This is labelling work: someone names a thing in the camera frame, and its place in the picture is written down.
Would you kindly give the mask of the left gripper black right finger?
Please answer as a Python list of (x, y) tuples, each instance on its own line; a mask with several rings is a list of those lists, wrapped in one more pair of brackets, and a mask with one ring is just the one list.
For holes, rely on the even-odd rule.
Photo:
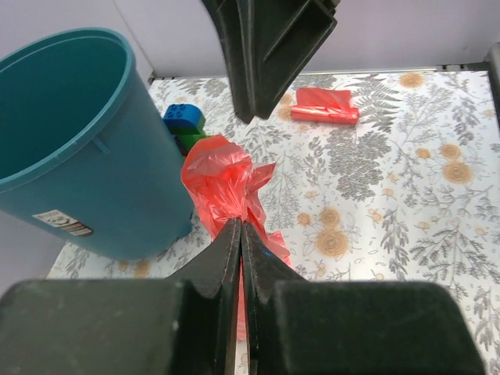
[(250, 223), (241, 257), (252, 374), (482, 374), (459, 307), (440, 285), (313, 282)]

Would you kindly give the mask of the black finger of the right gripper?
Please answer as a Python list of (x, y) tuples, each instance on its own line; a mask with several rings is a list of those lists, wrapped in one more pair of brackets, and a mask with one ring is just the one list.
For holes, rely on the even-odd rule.
[(203, 0), (223, 51), (235, 115), (266, 120), (337, 25), (332, 0)]

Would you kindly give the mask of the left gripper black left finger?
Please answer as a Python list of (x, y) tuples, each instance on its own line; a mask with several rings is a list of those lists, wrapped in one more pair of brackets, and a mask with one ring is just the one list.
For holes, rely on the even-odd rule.
[(232, 374), (241, 221), (163, 279), (25, 280), (1, 299), (4, 374)]

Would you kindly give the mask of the red plastic trash bag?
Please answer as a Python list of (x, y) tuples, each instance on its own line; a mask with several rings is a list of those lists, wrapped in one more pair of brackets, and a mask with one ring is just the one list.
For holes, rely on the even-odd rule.
[[(279, 231), (266, 232), (266, 214), (258, 196), (259, 189), (270, 181), (274, 170), (274, 164), (256, 164), (241, 146), (216, 135), (192, 147), (183, 165), (181, 180), (211, 238), (217, 237), (228, 220), (238, 218), (251, 224), (267, 252), (278, 257), (272, 265), (289, 278), (295, 276), (291, 271), (290, 252)], [(240, 289), (255, 289), (255, 300), (250, 299), (248, 292), (241, 292), (238, 338), (246, 338), (247, 334), (241, 330), (248, 328), (248, 336), (258, 345), (280, 343), (278, 315), (268, 303), (278, 278), (267, 270), (261, 280), (240, 281)]]

